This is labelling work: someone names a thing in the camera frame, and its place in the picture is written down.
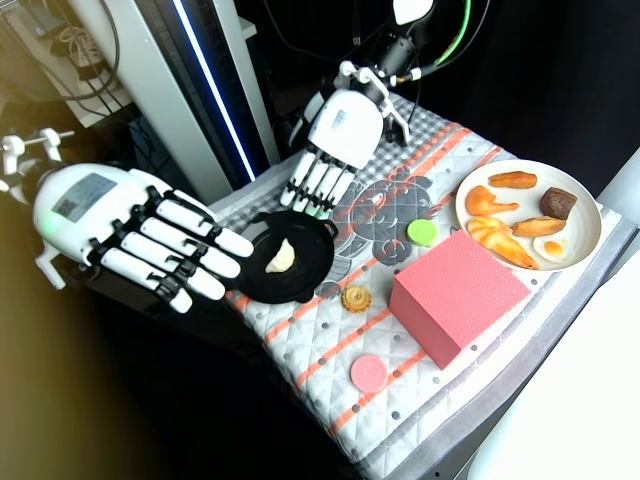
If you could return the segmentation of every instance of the white light strip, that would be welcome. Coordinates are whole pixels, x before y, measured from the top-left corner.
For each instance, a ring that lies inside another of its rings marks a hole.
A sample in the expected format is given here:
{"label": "white light strip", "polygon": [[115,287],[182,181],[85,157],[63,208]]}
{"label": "white light strip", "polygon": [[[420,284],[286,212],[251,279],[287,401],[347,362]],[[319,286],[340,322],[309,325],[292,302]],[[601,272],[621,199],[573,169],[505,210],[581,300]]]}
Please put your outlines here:
{"label": "white light strip", "polygon": [[189,37],[189,42],[191,42],[191,47],[193,48],[193,51],[196,53],[196,57],[198,58],[198,63],[200,63],[200,68],[202,68],[202,72],[204,73],[204,76],[207,79],[207,83],[209,84],[211,93],[213,93],[213,97],[216,99],[218,108],[220,108],[220,112],[222,113],[222,118],[224,118],[224,121],[227,124],[227,128],[229,128],[229,132],[231,133],[231,138],[233,138],[233,142],[236,144],[236,148],[238,149],[238,153],[240,154],[240,158],[242,159],[244,168],[249,174],[249,178],[253,182],[256,179],[256,176],[253,174],[253,170],[251,169],[251,165],[249,165],[249,160],[247,159],[247,155],[244,153],[244,149],[242,148],[242,144],[240,143],[240,139],[238,138],[236,129],[233,126],[233,122],[231,122],[231,118],[229,117],[227,108],[224,106],[224,102],[222,101],[222,97],[220,96],[220,92],[218,91],[216,82],[213,80],[213,75],[211,75],[211,70],[209,70],[209,65],[207,65],[207,61],[204,58],[204,54],[202,53],[202,49],[200,48],[200,44],[198,43],[196,34],[193,31],[193,28],[191,27],[191,22],[189,21],[187,12],[182,6],[182,2],[180,0],[173,0],[173,5],[176,7],[176,11],[178,12],[178,16],[180,17],[180,21],[182,22],[182,26],[184,27],[185,32],[187,32],[187,36]]}

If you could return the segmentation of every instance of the black pan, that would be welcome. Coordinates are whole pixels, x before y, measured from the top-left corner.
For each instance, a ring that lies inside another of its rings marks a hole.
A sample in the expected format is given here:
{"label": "black pan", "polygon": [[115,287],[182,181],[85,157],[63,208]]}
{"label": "black pan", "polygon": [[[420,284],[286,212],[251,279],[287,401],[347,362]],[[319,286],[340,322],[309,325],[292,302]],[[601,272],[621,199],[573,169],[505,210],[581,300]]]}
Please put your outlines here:
{"label": "black pan", "polygon": [[[330,220],[291,210],[261,212],[242,232],[253,243],[253,253],[240,261],[242,271],[227,287],[262,303],[308,302],[331,269],[337,235],[338,228]],[[285,238],[296,253],[293,265],[286,272],[265,273]]]}

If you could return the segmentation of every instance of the plate of food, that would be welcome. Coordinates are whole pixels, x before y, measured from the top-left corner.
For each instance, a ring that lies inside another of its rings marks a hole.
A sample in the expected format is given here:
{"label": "plate of food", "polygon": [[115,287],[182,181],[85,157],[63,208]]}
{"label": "plate of food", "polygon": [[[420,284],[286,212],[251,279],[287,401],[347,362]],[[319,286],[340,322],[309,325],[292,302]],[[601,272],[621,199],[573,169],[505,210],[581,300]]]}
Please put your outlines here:
{"label": "plate of food", "polygon": [[462,228],[516,270],[558,271],[596,248],[602,219],[591,194],[557,168],[504,160],[478,168],[456,195]]}

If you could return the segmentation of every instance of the egg yolk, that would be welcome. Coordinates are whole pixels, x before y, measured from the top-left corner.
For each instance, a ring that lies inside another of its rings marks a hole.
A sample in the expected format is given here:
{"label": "egg yolk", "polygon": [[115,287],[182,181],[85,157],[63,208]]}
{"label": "egg yolk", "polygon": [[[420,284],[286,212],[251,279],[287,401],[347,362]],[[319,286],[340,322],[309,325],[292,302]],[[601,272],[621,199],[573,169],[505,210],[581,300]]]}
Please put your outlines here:
{"label": "egg yolk", "polygon": [[558,242],[546,242],[544,249],[549,255],[553,255],[554,257],[560,257],[564,253],[564,247]]}

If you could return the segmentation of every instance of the green cable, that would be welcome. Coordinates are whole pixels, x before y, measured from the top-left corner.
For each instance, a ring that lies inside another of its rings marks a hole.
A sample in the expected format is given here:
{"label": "green cable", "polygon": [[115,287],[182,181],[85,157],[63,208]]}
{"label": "green cable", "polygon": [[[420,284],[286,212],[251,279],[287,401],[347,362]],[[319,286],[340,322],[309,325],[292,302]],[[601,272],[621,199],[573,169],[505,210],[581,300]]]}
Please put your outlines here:
{"label": "green cable", "polygon": [[458,45],[460,45],[460,42],[462,41],[462,37],[464,37],[464,34],[467,32],[467,27],[469,26],[470,17],[471,17],[471,0],[465,0],[464,19],[462,20],[462,27],[460,28],[460,33],[458,33],[458,36],[456,37],[456,39],[449,46],[449,48],[447,48],[447,50],[442,54],[442,56],[435,61],[436,65],[440,65],[442,62],[444,62],[447,58],[451,56],[454,50],[458,48]]}

